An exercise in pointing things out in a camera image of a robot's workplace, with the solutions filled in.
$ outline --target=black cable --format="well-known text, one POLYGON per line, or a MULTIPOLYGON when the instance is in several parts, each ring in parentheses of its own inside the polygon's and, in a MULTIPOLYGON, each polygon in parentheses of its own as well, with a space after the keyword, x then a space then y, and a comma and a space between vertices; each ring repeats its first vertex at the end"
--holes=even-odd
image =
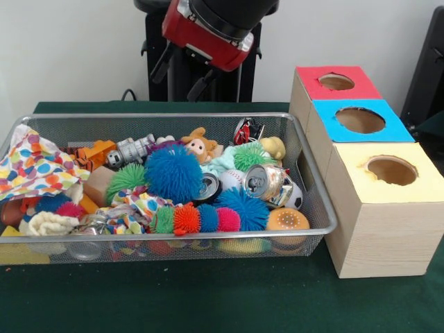
POLYGON ((136 94, 133 92, 133 90, 132 90, 132 89, 127 89, 127 90, 125 90, 125 92, 123 93, 123 96, 122 96, 122 98, 121 98, 121 101, 125 101, 126 95, 128 95, 128 93, 131 94, 131 96, 133 97, 133 100, 134 100, 134 101, 137 100, 136 94))

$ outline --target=yellow plush toy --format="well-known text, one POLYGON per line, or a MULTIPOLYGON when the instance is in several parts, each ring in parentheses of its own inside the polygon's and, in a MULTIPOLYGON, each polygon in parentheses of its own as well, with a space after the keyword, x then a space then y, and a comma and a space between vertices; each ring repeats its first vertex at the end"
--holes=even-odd
POLYGON ((259 142, 264 147, 264 150, 275 160, 280 161, 285 157, 285 145, 280 138, 265 137, 260 139, 259 142))

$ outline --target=metal basket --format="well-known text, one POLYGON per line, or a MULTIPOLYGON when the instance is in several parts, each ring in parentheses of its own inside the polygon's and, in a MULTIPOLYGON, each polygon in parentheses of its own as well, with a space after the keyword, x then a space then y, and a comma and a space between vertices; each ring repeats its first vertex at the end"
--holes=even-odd
MULTIPOLYGON (((325 234, 335 229, 336 214, 298 120, 287 113, 248 114, 36 114, 17 120, 58 146, 82 146, 98 139, 114 142, 188 135, 205 127, 207 136, 227 146, 239 120, 254 117, 265 125, 264 137, 280 137, 287 154, 284 167, 304 194, 300 210, 310 230, 215 232, 187 234, 123 234, 65 237, 1 237, 0 264, 144 261, 233 257, 308 256, 325 234)), ((0 149, 8 152, 12 130, 0 149)))

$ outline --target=yellow box top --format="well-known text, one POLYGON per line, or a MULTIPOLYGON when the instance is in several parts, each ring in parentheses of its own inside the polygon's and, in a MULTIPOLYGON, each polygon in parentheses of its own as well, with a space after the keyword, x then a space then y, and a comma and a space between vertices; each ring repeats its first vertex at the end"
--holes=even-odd
POLYGON ((417 143, 335 144, 363 203, 444 202, 444 178, 417 143))

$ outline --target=green tablecloth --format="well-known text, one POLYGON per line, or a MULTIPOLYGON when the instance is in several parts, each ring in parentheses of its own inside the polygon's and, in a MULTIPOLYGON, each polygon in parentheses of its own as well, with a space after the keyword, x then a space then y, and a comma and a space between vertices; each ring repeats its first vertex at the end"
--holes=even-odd
MULTIPOLYGON (((41 103, 36 112, 284 111, 284 103, 41 103)), ((423 277, 337 278, 310 257, 12 266, 0 332, 444 332, 444 245, 423 277)))

